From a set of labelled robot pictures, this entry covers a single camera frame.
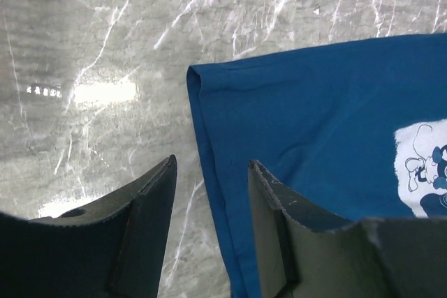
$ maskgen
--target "black foam piece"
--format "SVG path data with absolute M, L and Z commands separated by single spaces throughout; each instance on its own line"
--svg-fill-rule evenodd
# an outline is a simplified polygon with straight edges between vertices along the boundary
M 0 213 L 0 297 L 157 297 L 176 180 L 171 156 L 59 218 Z
M 262 298 L 447 297 L 446 218 L 330 213 L 249 165 Z

